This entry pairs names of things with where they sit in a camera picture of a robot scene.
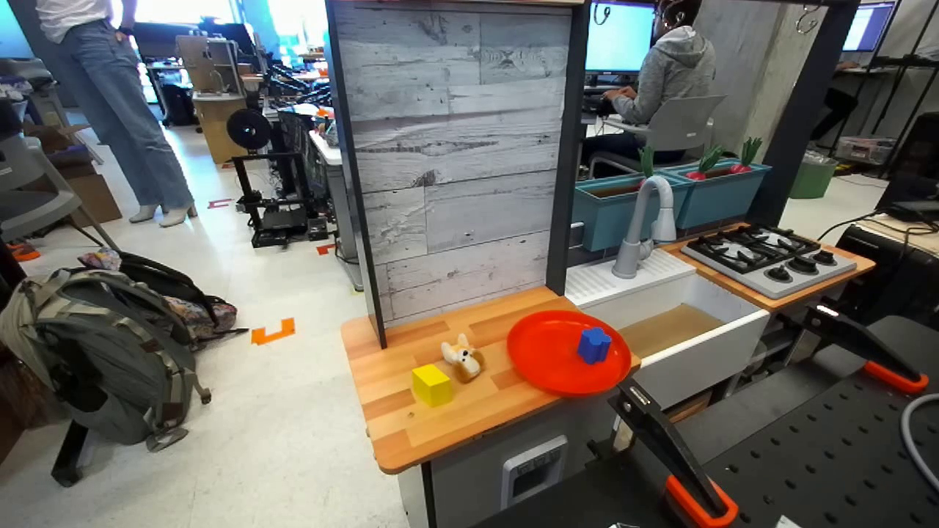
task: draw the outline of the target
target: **gray backpack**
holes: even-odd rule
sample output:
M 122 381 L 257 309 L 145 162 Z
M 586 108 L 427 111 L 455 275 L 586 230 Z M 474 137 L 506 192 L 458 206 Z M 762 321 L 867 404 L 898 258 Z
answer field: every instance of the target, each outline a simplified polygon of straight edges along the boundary
M 71 416 L 150 451 L 184 437 L 195 378 L 194 337 L 163 296 L 106 269 L 25 280 L 12 294 L 0 337 L 60 398 Z

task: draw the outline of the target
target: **faucet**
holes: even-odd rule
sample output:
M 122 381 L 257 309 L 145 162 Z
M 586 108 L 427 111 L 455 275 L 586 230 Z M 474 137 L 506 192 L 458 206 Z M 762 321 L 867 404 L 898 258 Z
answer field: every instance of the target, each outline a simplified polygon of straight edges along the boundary
M 640 240 L 641 237 L 641 222 L 644 222 L 644 203 L 647 203 L 647 192 L 657 192 L 657 218 L 650 222 L 650 240 Z M 640 265 L 647 258 L 650 244 L 653 240 L 675 240 L 675 212 L 672 212 L 672 184 L 663 175 L 647 175 L 641 178 L 640 192 L 635 192 L 635 206 L 632 206 L 632 218 L 627 222 L 627 236 L 619 244 L 619 255 L 612 265 L 612 275 L 619 280 L 632 280 L 640 272 Z

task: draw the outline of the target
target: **wooden panel wall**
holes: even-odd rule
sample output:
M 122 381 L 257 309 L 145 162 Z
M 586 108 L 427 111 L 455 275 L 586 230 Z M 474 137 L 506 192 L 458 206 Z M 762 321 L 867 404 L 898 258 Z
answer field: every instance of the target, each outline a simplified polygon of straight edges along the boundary
M 544 285 L 572 11 L 333 7 L 383 322 Z

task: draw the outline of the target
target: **red plate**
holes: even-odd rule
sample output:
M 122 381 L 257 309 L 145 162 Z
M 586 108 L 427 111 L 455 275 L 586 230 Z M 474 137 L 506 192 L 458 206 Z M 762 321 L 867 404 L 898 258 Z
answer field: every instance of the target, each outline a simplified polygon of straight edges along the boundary
M 609 351 L 605 362 L 586 363 L 577 356 L 584 329 L 608 331 Z M 506 335 L 506 356 L 527 385 L 561 395 L 608 394 L 632 369 L 621 335 L 580 312 L 539 312 L 518 321 Z

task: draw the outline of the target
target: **sneaker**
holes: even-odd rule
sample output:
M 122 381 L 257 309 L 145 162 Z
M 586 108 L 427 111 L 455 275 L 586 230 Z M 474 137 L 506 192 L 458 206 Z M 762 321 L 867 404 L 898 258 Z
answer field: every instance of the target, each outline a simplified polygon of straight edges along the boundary
M 153 215 L 156 215 L 156 206 L 141 206 L 141 208 L 128 218 L 128 222 L 150 222 Z
M 195 206 L 170 208 L 159 225 L 170 230 L 179 225 L 184 218 L 195 218 Z

